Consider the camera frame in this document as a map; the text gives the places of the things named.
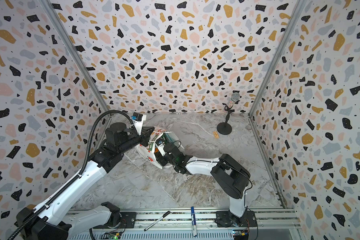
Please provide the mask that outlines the white paper bag red flowers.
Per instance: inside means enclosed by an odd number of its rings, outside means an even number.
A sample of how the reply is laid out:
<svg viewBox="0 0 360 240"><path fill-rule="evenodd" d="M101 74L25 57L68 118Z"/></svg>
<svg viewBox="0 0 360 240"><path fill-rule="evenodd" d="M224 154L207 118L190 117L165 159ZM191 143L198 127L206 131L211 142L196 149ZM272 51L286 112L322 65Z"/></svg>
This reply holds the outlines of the white paper bag red flowers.
<svg viewBox="0 0 360 240"><path fill-rule="evenodd" d="M176 168L185 161L185 155L180 151L181 141L174 132L161 127L153 127L149 134L148 143L135 147L141 157L148 160L159 169Z"/></svg>

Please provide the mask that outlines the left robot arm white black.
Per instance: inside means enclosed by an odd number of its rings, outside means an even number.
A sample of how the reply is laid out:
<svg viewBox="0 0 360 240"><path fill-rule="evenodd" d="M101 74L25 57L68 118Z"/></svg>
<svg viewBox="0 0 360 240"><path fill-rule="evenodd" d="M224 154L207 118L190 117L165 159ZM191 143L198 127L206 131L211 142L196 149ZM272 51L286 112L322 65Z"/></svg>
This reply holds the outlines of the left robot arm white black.
<svg viewBox="0 0 360 240"><path fill-rule="evenodd" d="M124 123L114 123L106 129L106 139L95 150L70 180L54 195L38 204L33 210L24 208L17 215L18 229L15 235L24 240L68 240L96 226L116 226L120 223L120 209L105 202L95 209L75 217L68 211L98 180L107 175L122 159L124 154L136 146L148 146L154 127L144 127L135 122L128 128Z"/></svg>

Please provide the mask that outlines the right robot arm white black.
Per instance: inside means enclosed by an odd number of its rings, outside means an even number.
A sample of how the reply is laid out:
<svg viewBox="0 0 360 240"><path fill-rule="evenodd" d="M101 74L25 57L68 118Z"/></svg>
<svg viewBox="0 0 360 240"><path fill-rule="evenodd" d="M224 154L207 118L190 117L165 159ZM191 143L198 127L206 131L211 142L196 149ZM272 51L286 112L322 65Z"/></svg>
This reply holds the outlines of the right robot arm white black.
<svg viewBox="0 0 360 240"><path fill-rule="evenodd" d="M245 213L247 190L253 187L251 174L234 158L223 154L219 158L202 159L195 156L184 155L178 141L164 143L155 149L159 164L170 167L183 175L206 175L213 177L222 190L230 198L230 208L224 212L225 216L218 214L216 223L219 227L242 227L248 223Z"/></svg>

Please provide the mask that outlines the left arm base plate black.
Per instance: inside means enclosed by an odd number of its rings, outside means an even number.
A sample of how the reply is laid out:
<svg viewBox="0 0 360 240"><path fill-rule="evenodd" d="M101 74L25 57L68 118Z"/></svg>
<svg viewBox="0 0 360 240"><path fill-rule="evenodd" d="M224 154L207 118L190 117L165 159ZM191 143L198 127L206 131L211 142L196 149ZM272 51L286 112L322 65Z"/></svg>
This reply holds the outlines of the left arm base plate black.
<svg viewBox="0 0 360 240"><path fill-rule="evenodd" d="M96 226L95 229L133 229L135 226L136 218L136 212L119 212L117 214L112 214L106 224Z"/></svg>

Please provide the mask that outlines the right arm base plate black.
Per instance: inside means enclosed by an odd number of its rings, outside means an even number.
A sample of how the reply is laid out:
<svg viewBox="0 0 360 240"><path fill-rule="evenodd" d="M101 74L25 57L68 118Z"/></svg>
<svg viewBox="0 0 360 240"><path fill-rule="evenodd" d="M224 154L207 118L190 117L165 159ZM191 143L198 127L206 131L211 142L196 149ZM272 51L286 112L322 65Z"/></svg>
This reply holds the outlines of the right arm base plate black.
<svg viewBox="0 0 360 240"><path fill-rule="evenodd" d="M217 211L215 223L219 228L228 227L257 227L257 220L254 212L245 210L242 217L237 217L230 211Z"/></svg>

